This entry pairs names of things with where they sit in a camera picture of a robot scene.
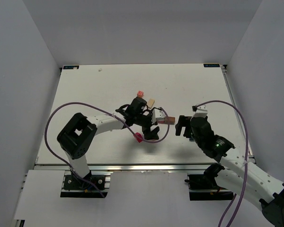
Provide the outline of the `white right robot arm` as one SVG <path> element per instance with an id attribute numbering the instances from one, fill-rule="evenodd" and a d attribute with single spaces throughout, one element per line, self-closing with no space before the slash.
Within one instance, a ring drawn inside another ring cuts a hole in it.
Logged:
<path id="1" fill-rule="evenodd" d="M 176 136 L 192 139 L 203 153 L 215 160 L 204 172 L 206 180 L 226 188 L 257 207 L 268 222 L 284 227 L 284 182 L 272 177 L 216 135 L 207 117 L 181 115 L 175 125 Z"/>

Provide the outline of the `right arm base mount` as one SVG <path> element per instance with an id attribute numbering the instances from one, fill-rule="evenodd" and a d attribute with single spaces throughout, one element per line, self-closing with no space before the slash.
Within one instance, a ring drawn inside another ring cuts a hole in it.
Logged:
<path id="1" fill-rule="evenodd" d="M 190 201 L 231 201 L 234 193 L 219 187 L 205 175 L 188 175 L 184 180 L 189 188 Z"/>

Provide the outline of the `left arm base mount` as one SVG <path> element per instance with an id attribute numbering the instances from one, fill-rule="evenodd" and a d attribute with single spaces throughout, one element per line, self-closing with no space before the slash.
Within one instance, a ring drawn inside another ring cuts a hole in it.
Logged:
<path id="1" fill-rule="evenodd" d="M 66 173 L 63 178 L 61 198 L 93 198 L 103 199 L 108 194 L 110 185 L 109 175 L 89 175 L 89 181 L 95 186 L 78 179 L 72 172 Z"/>

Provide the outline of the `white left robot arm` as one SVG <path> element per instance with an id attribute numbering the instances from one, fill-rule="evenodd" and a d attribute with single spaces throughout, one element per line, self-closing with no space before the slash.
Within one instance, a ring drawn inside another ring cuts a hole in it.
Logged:
<path id="1" fill-rule="evenodd" d="M 136 97 L 130 104 L 116 109 L 115 114 L 106 113 L 92 117 L 86 117 L 82 113 L 74 114 L 58 134 L 57 141 L 65 151 L 73 171 L 87 180 L 90 170 L 85 154 L 96 135 L 138 125 L 143 133 L 142 136 L 137 136 L 138 139 L 158 140 L 158 121 L 164 120 L 165 116 L 161 109 L 149 109 L 144 99 Z"/>

